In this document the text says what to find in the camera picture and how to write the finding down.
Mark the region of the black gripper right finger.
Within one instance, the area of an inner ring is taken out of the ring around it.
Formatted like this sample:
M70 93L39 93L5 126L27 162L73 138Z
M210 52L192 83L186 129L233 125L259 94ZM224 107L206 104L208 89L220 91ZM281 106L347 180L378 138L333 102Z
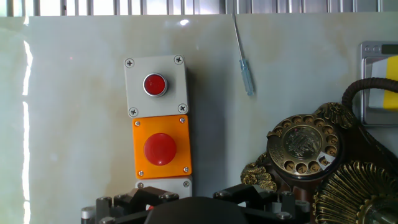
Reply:
M215 192L213 198L233 205L237 209L233 214L242 215L248 223L310 223L310 204L289 191L238 184Z

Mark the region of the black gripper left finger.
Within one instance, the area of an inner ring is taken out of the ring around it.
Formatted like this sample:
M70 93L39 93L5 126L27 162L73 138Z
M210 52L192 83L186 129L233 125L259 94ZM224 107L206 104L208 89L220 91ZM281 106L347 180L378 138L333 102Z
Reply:
M81 209L81 224L144 223L148 206L155 207L179 199L179 194L155 187L134 188L127 194L103 196Z

